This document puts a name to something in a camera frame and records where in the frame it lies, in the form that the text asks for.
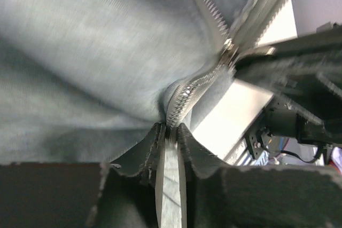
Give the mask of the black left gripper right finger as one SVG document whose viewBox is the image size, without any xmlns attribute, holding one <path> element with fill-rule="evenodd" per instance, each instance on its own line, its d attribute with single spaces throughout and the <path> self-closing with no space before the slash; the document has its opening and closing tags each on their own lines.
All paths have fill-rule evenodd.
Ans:
<svg viewBox="0 0 342 228">
<path fill-rule="evenodd" d="M 341 175 L 320 166 L 231 166 L 177 128 L 185 227 L 341 227 Z"/>
</svg>

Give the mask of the grey zip hoodie jacket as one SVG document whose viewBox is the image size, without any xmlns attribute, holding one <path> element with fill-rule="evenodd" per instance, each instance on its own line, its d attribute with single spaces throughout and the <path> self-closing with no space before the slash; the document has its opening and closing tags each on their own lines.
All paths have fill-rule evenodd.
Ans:
<svg viewBox="0 0 342 228">
<path fill-rule="evenodd" d="M 165 126 L 160 227 L 192 133 L 287 0 L 1 0 L 1 165 L 112 162 Z"/>
</svg>

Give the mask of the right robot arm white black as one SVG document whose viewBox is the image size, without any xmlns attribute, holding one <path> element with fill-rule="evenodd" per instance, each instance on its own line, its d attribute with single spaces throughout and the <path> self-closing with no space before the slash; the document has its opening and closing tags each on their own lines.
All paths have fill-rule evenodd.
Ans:
<svg viewBox="0 0 342 228">
<path fill-rule="evenodd" d="M 271 91 L 256 136 L 294 138 L 328 155 L 341 145 L 341 25 L 241 52 L 235 78 Z"/>
</svg>

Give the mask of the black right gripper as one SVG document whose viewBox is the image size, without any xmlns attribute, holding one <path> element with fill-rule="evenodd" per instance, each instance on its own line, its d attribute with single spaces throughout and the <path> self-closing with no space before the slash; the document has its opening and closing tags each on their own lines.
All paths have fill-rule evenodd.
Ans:
<svg viewBox="0 0 342 228">
<path fill-rule="evenodd" d="M 239 61 L 235 77 L 288 100 L 324 141 L 341 142 L 341 25 L 271 47 Z"/>
</svg>

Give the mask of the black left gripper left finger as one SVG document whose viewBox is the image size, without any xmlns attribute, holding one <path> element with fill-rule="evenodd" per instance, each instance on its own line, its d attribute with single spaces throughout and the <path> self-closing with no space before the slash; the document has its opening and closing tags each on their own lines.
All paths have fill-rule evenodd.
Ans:
<svg viewBox="0 0 342 228">
<path fill-rule="evenodd" d="M 1 165 L 1 227 L 160 227 L 165 126 L 112 162 Z"/>
</svg>

